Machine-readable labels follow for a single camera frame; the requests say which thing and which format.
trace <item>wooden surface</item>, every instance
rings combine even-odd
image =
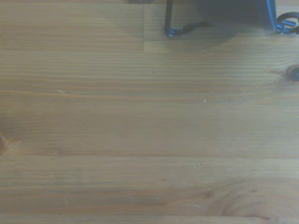
[[[176,6],[175,26],[198,19]],[[278,74],[299,38],[168,40],[163,20],[163,4],[0,0],[1,223],[299,223],[299,86]]]

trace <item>wood knot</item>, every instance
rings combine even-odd
[[[298,82],[299,81],[299,64],[289,67],[285,72],[285,76],[291,81]]]

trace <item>wooden plank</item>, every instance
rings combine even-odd
[[[1,0],[1,3],[109,3],[124,4],[126,0]]]
[[[0,29],[5,30],[0,49],[73,53],[143,48],[141,5],[1,2],[0,14]]]
[[[296,58],[276,51],[0,51],[2,152],[298,158],[298,89],[270,72]]]
[[[4,214],[299,217],[298,160],[22,156],[0,164]]]
[[[26,216],[0,215],[0,220],[7,224],[271,224],[256,218],[228,217],[163,217],[163,216]]]

